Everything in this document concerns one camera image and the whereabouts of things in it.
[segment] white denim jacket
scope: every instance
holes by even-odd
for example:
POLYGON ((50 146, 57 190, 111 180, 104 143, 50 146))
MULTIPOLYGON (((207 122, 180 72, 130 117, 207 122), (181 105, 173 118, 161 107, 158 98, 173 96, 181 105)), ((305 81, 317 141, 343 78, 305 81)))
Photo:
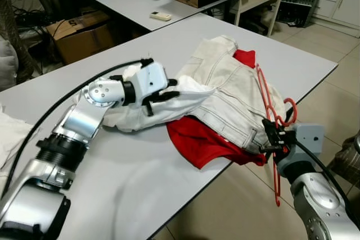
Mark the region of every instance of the white denim jacket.
MULTIPOLYGON (((188 115, 235 145, 258 153, 259 146, 268 143, 262 125, 266 111, 257 72, 232 57, 237 49, 237 43, 227 36, 203 40, 178 76, 188 75, 199 84, 216 87, 214 94, 188 115)), ((277 114, 284 118, 282 97, 271 85, 269 91, 277 114)))

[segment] gray table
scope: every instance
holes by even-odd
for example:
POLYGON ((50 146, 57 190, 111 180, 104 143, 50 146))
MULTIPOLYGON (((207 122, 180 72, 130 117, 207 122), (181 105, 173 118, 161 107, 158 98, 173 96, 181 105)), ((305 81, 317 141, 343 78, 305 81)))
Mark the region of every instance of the gray table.
MULTIPOLYGON (((101 70, 150 55, 164 65, 169 77, 175 76, 203 38, 222 34, 234 37, 241 49, 254 49, 268 82, 283 97, 296 101, 337 65, 198 14, 1 92, 0 102, 5 113, 35 123, 62 95, 101 70)), ((16 174, 37 153, 36 141, 49 136, 70 104, 68 101, 45 121, 25 149, 16 174)), ((175 149, 164 125, 132 134, 104 128, 66 194, 72 204, 60 239, 147 239, 229 163, 219 158, 202 170, 194 168, 175 149)))
POLYGON ((218 4, 231 1, 219 0, 201 8, 194 8, 176 0, 95 0, 111 10, 136 22, 144 28, 154 31, 187 17, 201 13, 218 4), (172 15, 170 21, 150 18, 150 13, 164 12, 172 15))

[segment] cardboard box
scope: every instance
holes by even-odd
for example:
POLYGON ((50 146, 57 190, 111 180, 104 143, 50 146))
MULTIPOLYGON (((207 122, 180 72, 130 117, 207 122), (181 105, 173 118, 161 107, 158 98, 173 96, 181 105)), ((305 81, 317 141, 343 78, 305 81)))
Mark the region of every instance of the cardboard box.
POLYGON ((120 32, 114 31, 114 22, 102 11, 60 21, 47 26, 55 45, 70 64, 119 44, 120 32))

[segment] remote control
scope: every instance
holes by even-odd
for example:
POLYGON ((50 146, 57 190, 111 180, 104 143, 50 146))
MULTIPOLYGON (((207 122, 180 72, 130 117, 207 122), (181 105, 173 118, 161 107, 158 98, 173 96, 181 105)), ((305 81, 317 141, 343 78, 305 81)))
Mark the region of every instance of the remote control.
POLYGON ((171 20, 171 15, 170 14, 157 12, 157 11, 154 11, 154 12, 150 13, 150 17, 155 18, 155 19, 159 19, 159 20, 163 20, 163 21, 171 20))

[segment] red clothing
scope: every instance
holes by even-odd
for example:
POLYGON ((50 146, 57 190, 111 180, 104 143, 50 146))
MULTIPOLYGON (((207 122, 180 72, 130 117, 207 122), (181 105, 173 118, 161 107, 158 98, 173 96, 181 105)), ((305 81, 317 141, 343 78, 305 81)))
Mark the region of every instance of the red clothing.
MULTIPOLYGON (((255 68, 255 51, 237 50, 234 58, 251 68, 255 68)), ((171 141, 193 166, 201 169, 217 157, 226 157, 240 165, 254 162, 265 164, 264 155, 246 152, 210 129, 193 116, 184 116, 180 120, 167 123, 171 141)))

